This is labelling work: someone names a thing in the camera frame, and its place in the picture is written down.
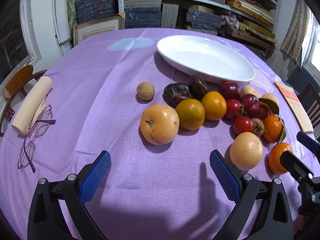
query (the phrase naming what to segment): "metal screw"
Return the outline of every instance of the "metal screw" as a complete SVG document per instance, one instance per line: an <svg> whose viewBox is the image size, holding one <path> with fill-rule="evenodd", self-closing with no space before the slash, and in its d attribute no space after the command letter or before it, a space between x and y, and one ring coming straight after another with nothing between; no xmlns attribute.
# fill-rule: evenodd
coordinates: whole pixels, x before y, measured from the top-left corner
<svg viewBox="0 0 320 240"><path fill-rule="evenodd" d="M39 184L43 185L45 183L45 181L46 181L45 178L39 179Z"/></svg>
<svg viewBox="0 0 320 240"><path fill-rule="evenodd" d="M243 177L245 180L252 180L252 176L248 173L244 174Z"/></svg>
<svg viewBox="0 0 320 240"><path fill-rule="evenodd" d="M76 177L77 177L77 175L76 175L76 174L70 174L70 175L68 176L68 180L73 181L73 180L75 180L75 179L76 179Z"/></svg>
<svg viewBox="0 0 320 240"><path fill-rule="evenodd" d="M281 179L275 178L275 183L278 185L281 184Z"/></svg>

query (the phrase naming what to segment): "white oval plate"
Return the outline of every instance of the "white oval plate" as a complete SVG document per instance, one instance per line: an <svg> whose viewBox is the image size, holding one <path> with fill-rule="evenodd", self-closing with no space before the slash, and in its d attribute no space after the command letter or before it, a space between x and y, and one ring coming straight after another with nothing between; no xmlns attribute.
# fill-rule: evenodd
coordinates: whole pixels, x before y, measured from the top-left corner
<svg viewBox="0 0 320 240"><path fill-rule="evenodd" d="M188 75L204 80L249 82L255 77L251 63L241 54L218 42L189 35L169 36L157 44L166 62Z"/></svg>

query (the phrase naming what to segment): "eyeglasses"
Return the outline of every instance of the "eyeglasses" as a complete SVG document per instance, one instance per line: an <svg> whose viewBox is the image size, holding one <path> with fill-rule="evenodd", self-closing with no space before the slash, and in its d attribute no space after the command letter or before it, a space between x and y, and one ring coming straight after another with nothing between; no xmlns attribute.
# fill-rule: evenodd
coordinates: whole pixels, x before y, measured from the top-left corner
<svg viewBox="0 0 320 240"><path fill-rule="evenodd" d="M44 135L51 124L55 124L56 120L52 120L52 112L51 105L46 106L38 117L34 120L34 122L30 125L23 142L23 146L20 151L17 167L18 169L23 170L30 165L33 173L36 172L36 168L32 163L33 156L35 155L36 143L35 140ZM32 128L36 128L36 133L33 136L32 140L26 144L28 134L32 130Z"/></svg>

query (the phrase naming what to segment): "chair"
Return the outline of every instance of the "chair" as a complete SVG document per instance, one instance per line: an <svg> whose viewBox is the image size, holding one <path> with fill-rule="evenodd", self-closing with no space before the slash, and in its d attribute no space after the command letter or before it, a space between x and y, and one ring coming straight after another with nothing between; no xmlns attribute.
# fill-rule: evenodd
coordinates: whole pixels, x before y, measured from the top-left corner
<svg viewBox="0 0 320 240"><path fill-rule="evenodd" d="M4 88L3 91L3 97L7 99L7 103L4 107L4 110L2 112L1 118L0 118L0 136L3 137L4 133L1 132L2 124L4 119L8 119L9 122L11 121L14 110L11 108L11 101L15 97L15 95L20 91L24 97L27 96L27 92L24 90L24 86L31 81L32 79L35 79L38 81L41 76L44 75L44 73L47 70L39 71L35 74L32 74L33 72L33 66L32 65L26 65L22 69L20 69L13 77L10 79L10 81L7 83L7 85Z"/></svg>
<svg viewBox="0 0 320 240"><path fill-rule="evenodd" d="M311 83L309 83L302 91L299 100L301 103L305 100L308 101L308 104L304 106L304 108L310 118L313 128L315 128L320 124L320 95Z"/></svg>

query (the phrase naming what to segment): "picture frame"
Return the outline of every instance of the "picture frame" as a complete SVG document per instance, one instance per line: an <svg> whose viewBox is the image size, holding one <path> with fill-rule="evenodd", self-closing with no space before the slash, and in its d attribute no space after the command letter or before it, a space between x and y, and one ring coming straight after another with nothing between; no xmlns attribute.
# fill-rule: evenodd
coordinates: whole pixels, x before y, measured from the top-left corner
<svg viewBox="0 0 320 240"><path fill-rule="evenodd" d="M99 33L123 30L124 19L125 14L118 13L73 25L73 46L75 47L85 39Z"/></svg>

